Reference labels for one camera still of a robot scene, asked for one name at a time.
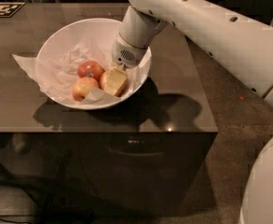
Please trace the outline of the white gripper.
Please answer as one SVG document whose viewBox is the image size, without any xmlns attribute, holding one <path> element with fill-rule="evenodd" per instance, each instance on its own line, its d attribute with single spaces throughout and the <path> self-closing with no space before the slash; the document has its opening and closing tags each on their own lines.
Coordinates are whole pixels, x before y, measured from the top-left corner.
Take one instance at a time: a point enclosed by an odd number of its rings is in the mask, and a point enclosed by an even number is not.
<svg viewBox="0 0 273 224">
<path fill-rule="evenodd" d="M 112 46 L 112 59 L 118 66 L 132 69 L 140 64 L 147 50 L 147 46 L 139 48 L 136 45 L 129 44 L 121 35 L 117 35 Z M 127 85 L 128 75 L 123 70 L 113 67 L 106 72 L 103 89 L 105 92 L 114 96 L 120 96 Z"/>
</svg>

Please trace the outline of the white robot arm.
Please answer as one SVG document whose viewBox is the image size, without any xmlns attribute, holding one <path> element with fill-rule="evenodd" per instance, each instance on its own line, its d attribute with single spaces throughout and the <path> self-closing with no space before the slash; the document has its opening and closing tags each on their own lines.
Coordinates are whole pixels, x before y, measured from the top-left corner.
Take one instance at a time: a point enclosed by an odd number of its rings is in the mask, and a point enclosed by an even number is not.
<svg viewBox="0 0 273 224">
<path fill-rule="evenodd" d="M 173 25 L 273 107 L 273 27 L 205 0 L 129 0 L 112 59 L 139 65 L 153 37 Z M 273 224 L 273 137 L 244 191 L 239 224 Z"/>
</svg>

